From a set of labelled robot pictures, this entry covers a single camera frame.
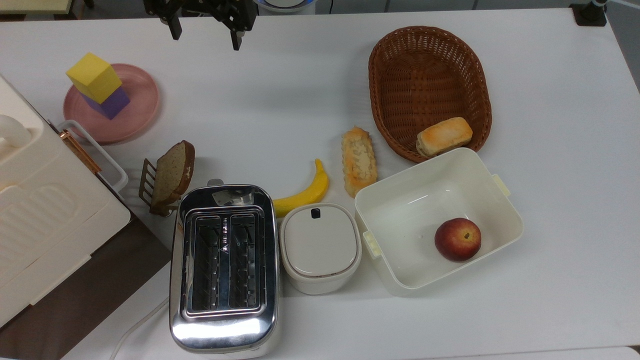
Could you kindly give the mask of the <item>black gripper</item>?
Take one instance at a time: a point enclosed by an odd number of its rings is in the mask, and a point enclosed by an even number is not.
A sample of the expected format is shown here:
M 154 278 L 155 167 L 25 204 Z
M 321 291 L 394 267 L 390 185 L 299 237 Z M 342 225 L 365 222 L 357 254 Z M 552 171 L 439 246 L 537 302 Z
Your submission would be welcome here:
M 234 51 L 240 50 L 246 31 L 253 30 L 258 16 L 253 0 L 145 0 L 144 8 L 147 14 L 158 16 L 167 24 L 176 41 L 182 35 L 178 18 L 181 10 L 210 14 L 230 30 Z

